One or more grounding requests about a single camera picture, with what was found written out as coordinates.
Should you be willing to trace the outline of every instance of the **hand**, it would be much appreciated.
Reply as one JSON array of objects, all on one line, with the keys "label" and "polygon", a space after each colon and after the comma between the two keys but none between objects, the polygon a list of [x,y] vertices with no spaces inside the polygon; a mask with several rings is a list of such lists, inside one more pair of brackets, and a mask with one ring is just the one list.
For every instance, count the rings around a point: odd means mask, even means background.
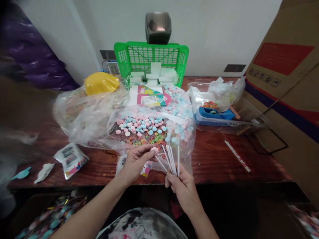
[{"label": "hand", "polygon": [[167,172],[165,187],[171,186],[173,192],[176,193],[180,206],[187,216],[192,219],[202,214],[204,209],[199,199],[193,176],[181,164],[179,169],[179,178],[171,172]]},{"label": "hand", "polygon": [[144,144],[127,150],[126,162],[118,174],[119,177],[123,178],[126,186],[130,186],[139,177],[147,161],[157,162],[157,159],[153,157],[156,154],[155,151],[150,151],[153,147],[156,146]]}]

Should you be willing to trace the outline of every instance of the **table surface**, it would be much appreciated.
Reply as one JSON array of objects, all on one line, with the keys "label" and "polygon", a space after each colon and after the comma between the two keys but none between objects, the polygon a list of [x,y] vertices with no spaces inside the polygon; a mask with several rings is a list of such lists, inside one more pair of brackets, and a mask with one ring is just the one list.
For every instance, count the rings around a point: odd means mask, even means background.
[{"label": "table surface", "polygon": [[[184,77],[182,88],[187,90],[187,83],[205,82],[208,79],[216,79],[216,77]],[[53,158],[53,155],[68,144],[68,137],[51,117],[39,126],[38,132],[39,137],[35,146],[40,148],[43,156],[32,164],[20,166],[18,172],[32,166],[30,174],[24,179],[11,181],[10,188],[106,185],[114,178],[118,160],[118,154],[115,151],[80,146],[80,149],[90,160],[69,180],[65,180],[62,165]],[[243,168],[224,142],[225,140],[232,145],[251,169],[250,173]],[[43,182],[34,184],[33,182],[44,163],[55,163],[55,166]],[[246,137],[230,134],[196,130],[192,167],[196,184],[292,180],[273,156],[257,153]],[[164,182],[165,174],[163,172],[151,170],[147,178],[140,175],[134,184],[163,184]]]}]

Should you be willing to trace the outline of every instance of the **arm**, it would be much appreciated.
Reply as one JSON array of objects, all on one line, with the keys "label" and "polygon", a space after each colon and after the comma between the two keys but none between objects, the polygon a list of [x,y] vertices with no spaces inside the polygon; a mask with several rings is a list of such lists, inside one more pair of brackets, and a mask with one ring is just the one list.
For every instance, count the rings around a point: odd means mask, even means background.
[{"label": "arm", "polygon": [[184,212],[189,217],[198,239],[219,239],[198,197],[193,176],[180,165],[180,177],[167,172],[165,187],[171,185]]},{"label": "arm", "polygon": [[152,160],[154,145],[143,145],[127,152],[124,167],[105,188],[80,211],[73,215],[52,239],[95,238],[126,188],[134,182],[148,160]]}]

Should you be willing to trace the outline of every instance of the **pastel candy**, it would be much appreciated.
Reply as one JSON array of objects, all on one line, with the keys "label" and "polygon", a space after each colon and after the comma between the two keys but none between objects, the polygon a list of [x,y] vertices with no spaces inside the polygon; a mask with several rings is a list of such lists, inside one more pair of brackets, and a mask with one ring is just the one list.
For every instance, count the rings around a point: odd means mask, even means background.
[{"label": "pastel candy", "polygon": [[157,148],[157,147],[151,148],[151,150],[150,150],[150,151],[155,151],[155,153],[156,153],[156,154],[158,154],[158,153],[159,153],[159,150],[158,150],[158,148]]}]

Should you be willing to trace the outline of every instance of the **packaging box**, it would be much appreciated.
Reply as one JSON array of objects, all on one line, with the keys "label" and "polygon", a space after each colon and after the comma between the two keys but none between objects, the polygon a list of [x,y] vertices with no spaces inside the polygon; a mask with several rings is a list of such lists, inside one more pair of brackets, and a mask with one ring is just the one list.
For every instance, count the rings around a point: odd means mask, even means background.
[{"label": "packaging box", "polygon": [[[273,153],[319,208],[319,0],[283,0],[246,71],[244,97],[288,145]],[[269,151],[285,146],[256,133]]]}]

